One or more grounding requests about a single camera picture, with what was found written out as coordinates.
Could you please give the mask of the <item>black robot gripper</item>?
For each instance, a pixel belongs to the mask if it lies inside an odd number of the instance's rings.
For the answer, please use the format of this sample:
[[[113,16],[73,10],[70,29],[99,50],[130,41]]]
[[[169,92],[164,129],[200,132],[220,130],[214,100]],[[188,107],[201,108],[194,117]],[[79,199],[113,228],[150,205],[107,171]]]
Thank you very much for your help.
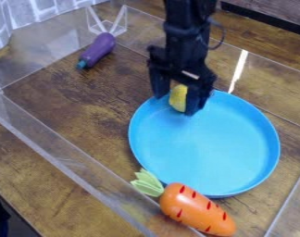
[[[170,92],[172,79],[188,83],[185,114],[193,116],[206,104],[213,92],[212,81],[198,81],[205,71],[209,50],[209,17],[217,0],[164,0],[165,46],[150,45],[149,76],[157,99]]]

